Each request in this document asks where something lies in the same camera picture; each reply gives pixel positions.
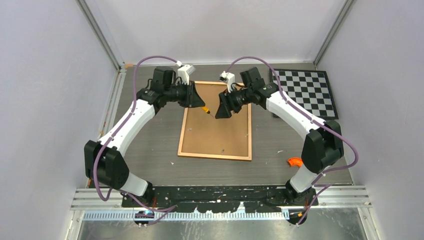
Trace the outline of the orange tool handle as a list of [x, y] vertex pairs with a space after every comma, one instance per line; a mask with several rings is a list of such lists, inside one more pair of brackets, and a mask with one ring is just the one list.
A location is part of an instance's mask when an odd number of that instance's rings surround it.
[[215, 119], [214, 115], [211, 113], [210, 109], [206, 106], [202, 106], [201, 109], [208, 114], [209, 116], [211, 116], [213, 119]]

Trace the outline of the wooden picture frame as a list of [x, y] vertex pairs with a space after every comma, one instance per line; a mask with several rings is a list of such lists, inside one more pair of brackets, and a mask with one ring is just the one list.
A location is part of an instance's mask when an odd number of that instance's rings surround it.
[[231, 118], [216, 119], [223, 82], [196, 81], [195, 88], [210, 110], [184, 110], [177, 155], [179, 157], [252, 161], [252, 106], [244, 105]]

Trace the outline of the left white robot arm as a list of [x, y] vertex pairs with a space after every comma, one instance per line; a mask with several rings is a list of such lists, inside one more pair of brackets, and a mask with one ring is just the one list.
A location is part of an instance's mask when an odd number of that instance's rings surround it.
[[177, 102], [183, 108], [199, 108], [206, 104], [197, 93], [190, 74], [191, 64], [177, 70], [158, 66], [148, 85], [135, 95], [125, 115], [98, 141], [89, 140], [84, 146], [86, 176], [114, 190], [131, 193], [141, 207], [153, 202], [153, 185], [130, 172], [124, 155], [143, 126], [168, 102]]

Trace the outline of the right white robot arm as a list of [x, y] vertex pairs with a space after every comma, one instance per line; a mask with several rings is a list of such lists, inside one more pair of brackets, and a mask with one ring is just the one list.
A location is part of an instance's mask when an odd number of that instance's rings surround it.
[[304, 140], [302, 165], [282, 190], [285, 203], [309, 203], [317, 177], [344, 156], [341, 126], [325, 121], [294, 102], [275, 82], [265, 83], [257, 67], [240, 73], [243, 84], [235, 82], [233, 73], [223, 71], [219, 79], [227, 89], [219, 93], [216, 119], [229, 119], [242, 106], [255, 104], [277, 115]]

